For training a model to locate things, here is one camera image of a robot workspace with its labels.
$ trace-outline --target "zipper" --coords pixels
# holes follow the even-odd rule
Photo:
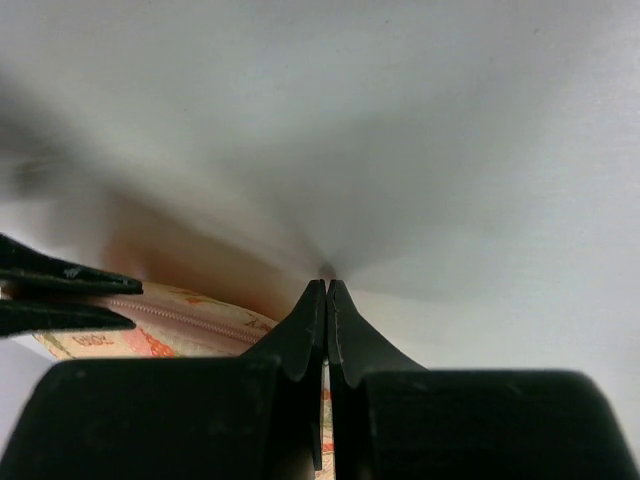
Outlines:
[[[189,308],[181,309],[177,306],[167,307],[164,305],[160,307],[144,300],[131,301],[115,296],[94,298],[92,300],[91,304],[93,305],[131,310],[132,312],[162,317],[166,320],[191,325],[251,345],[257,343],[258,340],[262,338],[262,335],[252,335],[239,328],[231,327],[219,321],[216,322],[212,317],[196,314]]]

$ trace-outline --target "black clip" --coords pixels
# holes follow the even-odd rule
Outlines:
[[[139,291],[126,277],[4,241],[0,278],[27,291]],[[95,328],[77,305],[43,323],[46,308],[36,327]],[[358,313],[343,282],[327,294],[322,280],[238,358],[59,363],[25,407],[0,479],[311,479],[321,467],[325,360],[337,480],[638,479],[606,399],[584,375],[426,370]]]
[[[36,252],[0,234],[0,338],[39,331],[127,330],[134,323],[105,308],[51,302],[51,294],[142,293],[133,278]]]

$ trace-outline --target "white background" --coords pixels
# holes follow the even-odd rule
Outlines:
[[[0,341],[0,451],[24,402],[52,361],[11,340]]]
[[[0,12],[6,119],[181,222],[132,241],[185,268],[207,239],[233,242],[273,267],[243,264],[246,296],[286,302],[299,283],[280,280],[330,262],[427,366],[588,372],[640,452],[636,0]],[[101,238],[88,198],[53,222],[54,247]]]

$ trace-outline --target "printed number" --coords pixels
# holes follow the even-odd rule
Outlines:
[[[101,345],[113,345],[113,342],[104,335],[81,335],[72,336],[73,340],[83,347],[99,347]]]

